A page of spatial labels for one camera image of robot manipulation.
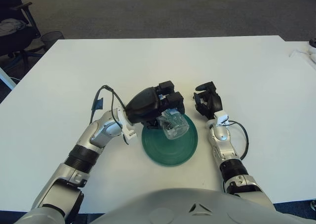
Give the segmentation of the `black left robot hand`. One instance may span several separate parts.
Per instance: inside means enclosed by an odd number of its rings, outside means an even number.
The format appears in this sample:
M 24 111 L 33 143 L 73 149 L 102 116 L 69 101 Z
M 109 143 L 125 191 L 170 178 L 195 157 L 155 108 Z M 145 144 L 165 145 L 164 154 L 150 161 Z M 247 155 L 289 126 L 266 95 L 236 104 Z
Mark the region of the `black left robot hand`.
M 172 81 L 166 81 L 135 95 L 125 106 L 125 113 L 132 124 L 141 123 L 147 129 L 159 129 L 157 118 L 167 109 L 185 113 L 183 100 L 180 92 L 174 91 Z

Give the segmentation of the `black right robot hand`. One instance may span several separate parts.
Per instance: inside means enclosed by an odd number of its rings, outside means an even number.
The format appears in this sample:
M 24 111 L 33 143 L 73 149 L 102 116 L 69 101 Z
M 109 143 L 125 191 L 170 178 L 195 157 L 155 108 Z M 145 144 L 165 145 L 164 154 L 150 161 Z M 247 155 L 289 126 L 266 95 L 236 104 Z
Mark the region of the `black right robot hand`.
M 216 92 L 213 82 L 207 82 L 195 88 L 199 93 L 194 92 L 195 108 L 198 113 L 207 119 L 214 119 L 215 112 L 223 110 L 221 97 Z

